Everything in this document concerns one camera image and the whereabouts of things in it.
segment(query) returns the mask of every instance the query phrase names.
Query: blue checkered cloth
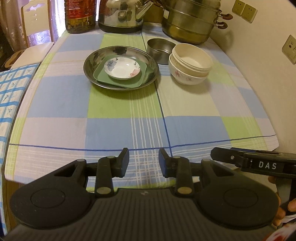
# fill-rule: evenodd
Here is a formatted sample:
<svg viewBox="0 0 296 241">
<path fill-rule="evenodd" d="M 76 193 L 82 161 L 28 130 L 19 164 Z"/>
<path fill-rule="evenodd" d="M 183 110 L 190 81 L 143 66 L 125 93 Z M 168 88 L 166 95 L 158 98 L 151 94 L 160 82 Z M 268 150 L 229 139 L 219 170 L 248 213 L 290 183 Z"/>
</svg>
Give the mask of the blue checkered cloth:
<svg viewBox="0 0 296 241">
<path fill-rule="evenodd" d="M 12 122 L 15 119 L 19 103 L 22 96 L 32 80 L 39 64 L 23 66 L 17 69 L 11 69 L 0 72 L 0 165 L 4 163 L 6 145 L 9 140 Z M 4 207 L 2 183 L 4 175 L 0 176 L 0 216 L 4 234 L 7 233 Z"/>
</svg>

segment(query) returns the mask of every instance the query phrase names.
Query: stainless steel cup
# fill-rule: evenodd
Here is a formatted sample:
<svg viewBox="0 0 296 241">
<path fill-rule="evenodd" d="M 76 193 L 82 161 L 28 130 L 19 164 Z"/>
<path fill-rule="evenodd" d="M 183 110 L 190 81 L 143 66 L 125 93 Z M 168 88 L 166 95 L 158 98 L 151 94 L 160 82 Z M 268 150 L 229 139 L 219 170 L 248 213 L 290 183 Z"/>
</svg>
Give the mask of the stainless steel cup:
<svg viewBox="0 0 296 241">
<path fill-rule="evenodd" d="M 147 42 L 147 53 L 158 63 L 168 65 L 168 58 L 176 45 L 165 39 L 150 39 Z"/>
</svg>

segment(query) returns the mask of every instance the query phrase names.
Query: white bowl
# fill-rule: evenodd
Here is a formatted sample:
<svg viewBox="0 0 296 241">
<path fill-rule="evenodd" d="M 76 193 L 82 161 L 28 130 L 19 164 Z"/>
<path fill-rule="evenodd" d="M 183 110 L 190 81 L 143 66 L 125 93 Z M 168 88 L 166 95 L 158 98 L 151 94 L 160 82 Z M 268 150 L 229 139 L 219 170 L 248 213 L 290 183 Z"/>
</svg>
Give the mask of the white bowl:
<svg viewBox="0 0 296 241">
<path fill-rule="evenodd" d="M 188 67 L 185 67 L 184 65 L 182 65 L 181 63 L 179 63 L 175 57 L 174 54 L 171 54 L 170 56 L 170 60 L 172 62 L 172 64 L 180 71 L 184 72 L 185 74 L 194 76 L 194 77 L 205 77 L 209 74 L 210 70 L 207 71 L 197 71 L 197 70 L 192 70 Z"/>
<path fill-rule="evenodd" d="M 193 70 L 210 70 L 213 66 L 211 57 L 202 49 L 191 44 L 177 44 L 172 53 L 178 62 Z"/>
<path fill-rule="evenodd" d="M 201 82 L 203 82 L 207 77 L 195 77 L 195 76 L 191 76 L 188 74 L 185 74 L 184 72 L 180 71 L 179 69 L 177 69 L 172 61 L 171 58 L 173 57 L 173 55 L 171 54 L 169 57 L 169 61 L 168 61 L 168 67 L 170 69 L 170 73 L 174 76 L 174 78 L 176 79 L 177 82 L 179 82 L 182 85 L 198 85 Z"/>
<path fill-rule="evenodd" d="M 127 57 L 116 57 L 108 60 L 104 65 L 105 72 L 117 80 L 128 80 L 140 73 L 137 61 Z"/>
</svg>

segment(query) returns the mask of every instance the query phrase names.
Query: cooking oil bottle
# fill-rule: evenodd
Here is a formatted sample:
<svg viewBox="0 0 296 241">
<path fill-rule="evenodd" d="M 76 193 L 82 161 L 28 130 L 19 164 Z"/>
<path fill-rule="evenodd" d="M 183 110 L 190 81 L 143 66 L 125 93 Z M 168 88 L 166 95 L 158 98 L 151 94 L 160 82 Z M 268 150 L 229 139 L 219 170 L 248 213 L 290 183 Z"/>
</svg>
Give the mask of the cooking oil bottle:
<svg viewBox="0 0 296 241">
<path fill-rule="evenodd" d="M 71 34 L 90 31 L 96 25 L 97 0 L 65 0 L 66 30 Z"/>
</svg>

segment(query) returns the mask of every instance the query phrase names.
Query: pot handle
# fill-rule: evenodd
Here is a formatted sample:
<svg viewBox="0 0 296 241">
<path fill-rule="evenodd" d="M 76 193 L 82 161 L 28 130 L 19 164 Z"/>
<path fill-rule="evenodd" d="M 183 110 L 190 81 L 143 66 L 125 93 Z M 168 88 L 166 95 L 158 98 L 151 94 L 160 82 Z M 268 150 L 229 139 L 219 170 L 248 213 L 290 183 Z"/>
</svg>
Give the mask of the pot handle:
<svg viewBox="0 0 296 241">
<path fill-rule="evenodd" d="M 151 0 L 151 1 L 154 3 L 155 6 L 163 8 L 163 4 L 161 1 L 159 0 Z"/>
<path fill-rule="evenodd" d="M 221 17 L 225 20 L 231 20 L 233 19 L 233 16 L 230 14 L 230 13 L 227 13 L 227 14 L 222 14 L 221 13 Z"/>
<path fill-rule="evenodd" d="M 228 27 L 227 23 L 225 23 L 225 22 L 217 22 L 215 24 L 215 26 L 217 26 L 219 29 L 226 29 Z"/>
</svg>

